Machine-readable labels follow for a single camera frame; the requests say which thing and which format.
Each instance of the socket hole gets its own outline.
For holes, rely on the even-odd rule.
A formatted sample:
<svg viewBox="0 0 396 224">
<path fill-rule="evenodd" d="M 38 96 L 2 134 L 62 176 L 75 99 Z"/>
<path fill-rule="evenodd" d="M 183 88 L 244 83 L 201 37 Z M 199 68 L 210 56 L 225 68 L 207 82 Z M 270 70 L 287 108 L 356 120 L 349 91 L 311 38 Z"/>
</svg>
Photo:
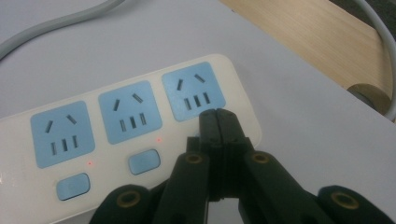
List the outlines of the socket hole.
<svg viewBox="0 0 396 224">
<path fill-rule="evenodd" d="M 130 117 L 130 120 L 131 120 L 132 128 L 135 129 L 136 128 L 136 122 L 134 122 L 134 117 Z"/>
<path fill-rule="evenodd" d="M 138 96 L 136 93 L 134 93 L 134 94 L 132 95 L 132 97 L 134 97 L 134 98 L 136 99 L 136 101 L 139 102 L 139 104 L 142 104 L 142 103 L 143 103 L 143 99 L 140 98 L 140 96 Z"/>
<path fill-rule="evenodd" d="M 184 99 L 184 104 L 186 105 L 186 107 L 187 107 L 187 110 L 191 110 L 191 105 L 190 105 L 190 101 L 189 101 L 189 99 Z"/>
<path fill-rule="evenodd" d="M 197 95 L 194 95 L 194 100 L 195 100 L 195 103 L 197 104 L 197 106 L 200 107 L 201 106 L 201 102 L 199 101 L 199 98 L 198 98 Z"/>
<path fill-rule="evenodd" d="M 52 149 L 52 156 L 56 156 L 57 152 L 56 152 L 56 145 L 55 145 L 55 143 L 51 143 L 51 144 L 50 144 L 50 148 Z"/>
<path fill-rule="evenodd" d="M 209 99 L 209 96 L 207 95 L 206 92 L 204 92 L 204 97 L 205 97 L 206 103 L 207 103 L 207 104 L 210 104 L 210 99 Z"/>
<path fill-rule="evenodd" d="M 64 151 L 67 151 L 67 142 L 66 139 L 62 139 L 62 146 L 64 147 Z"/>
<path fill-rule="evenodd" d="M 53 120 L 50 120 L 49 123 L 47 124 L 46 133 L 50 132 L 50 128 L 52 127 L 52 123 L 53 123 Z"/>
<path fill-rule="evenodd" d="M 195 76 L 194 76 L 196 79 L 198 79 L 200 82 L 202 82 L 202 83 L 204 83 L 205 82 L 205 80 L 202 78 L 202 77 L 200 77 L 198 74 L 195 74 Z"/>
<path fill-rule="evenodd" d="M 119 105 L 120 105 L 120 100 L 116 100 L 116 103 L 114 104 L 113 110 L 117 111 L 119 109 Z"/>
<path fill-rule="evenodd" d="M 177 83 L 177 90 L 181 91 L 181 86 L 183 85 L 183 79 L 179 79 Z"/>
<path fill-rule="evenodd" d="M 77 136 L 76 135 L 73 135 L 73 145 L 74 145 L 75 148 L 78 147 L 78 141 L 77 141 Z"/>
<path fill-rule="evenodd" d="M 120 126 L 121 126 L 121 129 L 122 129 L 122 132 L 125 133 L 126 132 L 126 127 L 125 127 L 125 122 L 123 121 L 123 119 L 120 120 Z"/>
<path fill-rule="evenodd" d="M 75 120 L 71 115 L 67 115 L 66 117 L 67 117 L 67 118 L 70 120 L 70 122 L 72 122 L 73 124 L 77 124 L 76 120 Z"/>
<path fill-rule="evenodd" d="M 142 120 L 142 124 L 143 124 L 143 125 L 146 125 L 146 124 L 147 124 L 147 123 L 146 123 L 145 114 L 143 114 L 143 113 L 140 114 L 140 120 Z"/>
</svg>

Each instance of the screw hole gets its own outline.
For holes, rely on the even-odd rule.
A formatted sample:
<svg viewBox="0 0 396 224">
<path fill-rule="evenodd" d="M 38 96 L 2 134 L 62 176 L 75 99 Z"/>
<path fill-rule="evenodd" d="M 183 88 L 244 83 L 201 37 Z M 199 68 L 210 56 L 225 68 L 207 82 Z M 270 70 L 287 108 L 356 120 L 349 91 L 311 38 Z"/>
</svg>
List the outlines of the screw hole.
<svg viewBox="0 0 396 224">
<path fill-rule="evenodd" d="M 332 200 L 346 209 L 353 210 L 359 208 L 359 203 L 356 201 L 356 199 L 341 191 L 332 193 Z"/>
<path fill-rule="evenodd" d="M 255 154 L 253 154 L 253 156 L 251 158 L 255 162 L 262 163 L 262 164 L 267 163 L 270 160 L 266 155 L 261 154 L 261 153 L 255 153 Z"/>
<path fill-rule="evenodd" d="M 117 205 L 122 208 L 129 208 L 140 202 L 140 194 L 135 190 L 128 190 L 117 197 Z"/>
<path fill-rule="evenodd" d="M 198 164 L 202 162 L 202 157 L 196 154 L 188 155 L 186 157 L 187 162 L 192 163 L 192 164 Z"/>
</svg>

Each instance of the electrical outlet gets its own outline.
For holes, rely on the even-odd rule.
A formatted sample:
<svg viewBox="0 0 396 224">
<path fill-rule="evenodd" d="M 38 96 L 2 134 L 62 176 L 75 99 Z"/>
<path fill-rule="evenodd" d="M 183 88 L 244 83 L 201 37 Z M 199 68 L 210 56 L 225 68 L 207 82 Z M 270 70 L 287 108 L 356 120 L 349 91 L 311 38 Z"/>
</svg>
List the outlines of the electrical outlet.
<svg viewBox="0 0 396 224">
<path fill-rule="evenodd" d="M 210 63 L 198 63 L 163 75 L 163 85 L 177 121 L 225 106 Z"/>
<path fill-rule="evenodd" d="M 87 106 L 79 101 L 31 117 L 39 168 L 92 152 L 95 148 Z"/>
<path fill-rule="evenodd" d="M 260 123 L 233 64 L 218 54 L 0 119 L 0 223 L 57 223 L 97 208 L 119 186 L 161 184 L 198 134 L 193 117 L 223 106 L 257 146 Z"/>
<path fill-rule="evenodd" d="M 147 81 L 108 91 L 99 96 L 107 140 L 117 144 L 163 126 Z"/>
</svg>

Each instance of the white surface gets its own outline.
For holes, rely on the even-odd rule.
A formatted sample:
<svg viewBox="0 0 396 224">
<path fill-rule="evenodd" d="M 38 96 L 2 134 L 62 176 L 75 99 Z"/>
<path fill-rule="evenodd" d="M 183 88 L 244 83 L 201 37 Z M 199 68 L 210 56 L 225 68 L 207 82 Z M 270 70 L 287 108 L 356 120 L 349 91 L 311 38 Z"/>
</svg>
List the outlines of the white surface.
<svg viewBox="0 0 396 224">
<path fill-rule="evenodd" d="M 3 0 L 0 41 L 96 3 Z M 127 1 L 25 44 L 0 62 L 0 117 L 209 53 L 232 60 L 262 127 L 260 149 L 305 189 L 354 189 L 396 220 L 394 124 L 218 1 Z M 242 223 L 235 201 L 210 207 L 209 223 Z"/>
</svg>

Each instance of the gray cable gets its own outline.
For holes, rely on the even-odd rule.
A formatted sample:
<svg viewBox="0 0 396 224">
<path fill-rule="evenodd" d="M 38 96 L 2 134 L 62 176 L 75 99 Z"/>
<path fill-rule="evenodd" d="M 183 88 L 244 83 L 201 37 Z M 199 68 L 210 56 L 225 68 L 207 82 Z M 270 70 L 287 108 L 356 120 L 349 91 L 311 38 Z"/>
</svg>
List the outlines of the gray cable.
<svg viewBox="0 0 396 224">
<path fill-rule="evenodd" d="M 43 23 L 40 23 L 36 26 L 33 26 L 31 28 L 28 28 L 14 36 L 12 36 L 10 39 L 6 40 L 0 45 L 0 61 L 6 57 L 12 50 L 16 49 L 23 43 L 39 36 L 43 35 L 47 32 L 63 28 L 68 25 L 72 25 L 78 22 L 82 21 L 87 21 L 90 19 L 93 19 L 94 17 L 100 16 L 101 14 L 109 11 L 110 9 L 118 6 L 121 4 L 124 0 L 108 0 L 105 1 L 104 3 L 96 6 L 96 7 L 91 7 L 89 9 L 63 16 L 61 18 L 51 20 L 51 21 L 45 21 Z"/>
<path fill-rule="evenodd" d="M 390 108 L 388 112 L 385 114 L 385 117 L 390 120 L 394 120 L 396 118 L 396 44 L 393 39 L 392 34 L 388 30 L 387 26 L 381 19 L 378 17 L 373 8 L 365 1 L 365 0 L 354 0 L 361 9 L 367 14 L 371 22 L 373 23 L 375 29 L 378 31 L 379 35 L 382 38 L 385 46 L 388 49 L 389 57 L 390 57 L 390 66 L 392 69 L 392 100 L 390 103 Z"/>
</svg>

